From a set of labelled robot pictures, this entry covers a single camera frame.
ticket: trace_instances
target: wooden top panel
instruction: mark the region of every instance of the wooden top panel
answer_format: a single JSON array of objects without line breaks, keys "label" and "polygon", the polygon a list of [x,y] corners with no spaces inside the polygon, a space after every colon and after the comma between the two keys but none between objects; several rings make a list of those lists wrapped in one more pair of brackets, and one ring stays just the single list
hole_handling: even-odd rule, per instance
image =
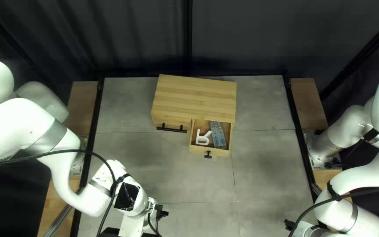
[{"label": "wooden top panel", "polygon": [[152,115],[235,122],[236,83],[159,75]]}]

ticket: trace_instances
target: black bar handle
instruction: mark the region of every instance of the black bar handle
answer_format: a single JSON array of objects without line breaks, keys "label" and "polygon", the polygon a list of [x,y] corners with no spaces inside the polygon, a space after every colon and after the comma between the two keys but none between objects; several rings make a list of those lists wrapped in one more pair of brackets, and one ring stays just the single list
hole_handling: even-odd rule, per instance
[{"label": "black bar handle", "polygon": [[183,130],[183,128],[184,128],[183,125],[181,125],[180,129],[167,128],[167,127],[165,127],[165,123],[162,123],[162,127],[156,127],[157,130],[163,130],[163,131],[169,131],[169,132],[183,132],[183,133],[187,133],[187,131]]}]

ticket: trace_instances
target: black knob handle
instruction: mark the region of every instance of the black knob handle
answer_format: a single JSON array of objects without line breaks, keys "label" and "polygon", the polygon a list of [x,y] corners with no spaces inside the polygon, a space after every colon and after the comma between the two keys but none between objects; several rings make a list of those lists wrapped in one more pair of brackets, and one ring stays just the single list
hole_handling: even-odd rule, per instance
[{"label": "black knob handle", "polygon": [[210,156],[210,152],[211,151],[207,151],[207,155],[204,155],[204,158],[207,158],[207,159],[213,158],[212,156]]}]

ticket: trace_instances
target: open drawer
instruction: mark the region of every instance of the open drawer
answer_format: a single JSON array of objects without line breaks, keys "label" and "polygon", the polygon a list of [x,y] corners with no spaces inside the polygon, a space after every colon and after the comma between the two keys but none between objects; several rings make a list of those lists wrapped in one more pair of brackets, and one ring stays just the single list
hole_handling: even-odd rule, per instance
[{"label": "open drawer", "polygon": [[229,156],[232,141],[232,123],[221,122],[227,149],[214,148],[213,140],[210,136],[208,146],[195,144],[197,129],[200,129],[200,135],[206,134],[210,130],[210,121],[204,119],[191,120],[191,136],[189,139],[189,151],[193,154],[210,155],[210,156]]}]

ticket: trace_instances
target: cable connector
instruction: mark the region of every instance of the cable connector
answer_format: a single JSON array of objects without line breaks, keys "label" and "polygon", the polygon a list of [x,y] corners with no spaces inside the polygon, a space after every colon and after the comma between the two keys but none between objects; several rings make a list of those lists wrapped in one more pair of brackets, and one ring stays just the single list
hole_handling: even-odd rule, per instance
[{"label": "cable connector", "polygon": [[165,216],[169,215],[169,212],[163,211],[163,205],[156,204],[155,205],[155,210],[157,210],[157,212],[156,212],[156,220],[160,220],[162,217],[165,217]]},{"label": "cable connector", "polygon": [[288,219],[285,219],[285,225],[286,225],[286,229],[287,229],[288,231],[292,231],[292,229],[296,228],[296,226],[295,226],[295,222],[290,221],[290,220],[288,220]]}]

